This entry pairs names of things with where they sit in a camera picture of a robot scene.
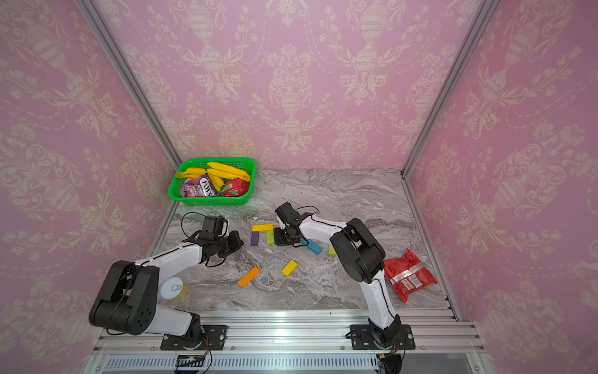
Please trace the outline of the purple block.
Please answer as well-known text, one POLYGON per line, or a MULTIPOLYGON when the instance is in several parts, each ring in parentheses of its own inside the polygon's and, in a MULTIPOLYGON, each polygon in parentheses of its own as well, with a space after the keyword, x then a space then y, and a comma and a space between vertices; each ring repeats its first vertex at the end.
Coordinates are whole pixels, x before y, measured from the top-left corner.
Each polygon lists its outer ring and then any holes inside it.
POLYGON ((260 240, 260 233, 259 232, 252 232, 251 246, 259 246, 259 240, 260 240))

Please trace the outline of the yellow block top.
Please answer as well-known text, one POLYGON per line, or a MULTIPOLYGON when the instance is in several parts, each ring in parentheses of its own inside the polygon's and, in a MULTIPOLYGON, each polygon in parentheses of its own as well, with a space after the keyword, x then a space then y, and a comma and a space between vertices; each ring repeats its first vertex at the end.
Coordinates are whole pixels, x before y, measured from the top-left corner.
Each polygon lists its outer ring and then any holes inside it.
POLYGON ((273 224, 259 224, 252 226, 252 232, 270 232, 274 230, 273 224))

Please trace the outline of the orange block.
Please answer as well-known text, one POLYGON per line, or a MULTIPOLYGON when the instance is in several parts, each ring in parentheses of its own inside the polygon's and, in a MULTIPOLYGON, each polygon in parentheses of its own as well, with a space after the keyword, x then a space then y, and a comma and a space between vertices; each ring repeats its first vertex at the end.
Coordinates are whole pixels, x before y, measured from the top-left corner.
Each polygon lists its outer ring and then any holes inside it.
POLYGON ((238 286, 240 288, 245 288, 247 287, 253 280, 254 278, 259 275, 261 273, 261 270, 257 267, 254 266, 249 272, 247 272, 246 275, 244 275, 239 281, 238 281, 238 286))

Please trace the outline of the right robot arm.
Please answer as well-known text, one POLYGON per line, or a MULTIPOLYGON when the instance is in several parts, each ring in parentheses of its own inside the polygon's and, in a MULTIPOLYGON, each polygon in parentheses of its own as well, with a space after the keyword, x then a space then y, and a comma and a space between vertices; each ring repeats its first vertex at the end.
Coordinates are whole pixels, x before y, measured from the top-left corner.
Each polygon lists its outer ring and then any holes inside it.
POLYGON ((348 276, 358 282, 368 307, 368 328, 374 343, 391 352, 414 350, 413 333, 401 322, 386 287, 386 252, 365 224, 353 218, 328 221, 315 213, 299 213, 289 203, 276 209, 279 227, 274 229, 277 246, 301 246, 322 242, 335 249, 348 276))

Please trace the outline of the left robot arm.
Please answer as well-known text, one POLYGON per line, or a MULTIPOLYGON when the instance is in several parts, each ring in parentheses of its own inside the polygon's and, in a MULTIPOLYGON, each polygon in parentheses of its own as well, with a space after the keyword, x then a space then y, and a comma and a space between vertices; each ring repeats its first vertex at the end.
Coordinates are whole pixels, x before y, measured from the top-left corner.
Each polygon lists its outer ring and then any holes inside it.
POLYGON ((208 343, 200 315, 159 305, 159 290, 183 270, 213 256, 224 259, 243 245, 233 231, 213 240, 190 238, 155 257, 113 263, 89 312, 90 324, 108 333, 160 334, 165 351, 208 343))

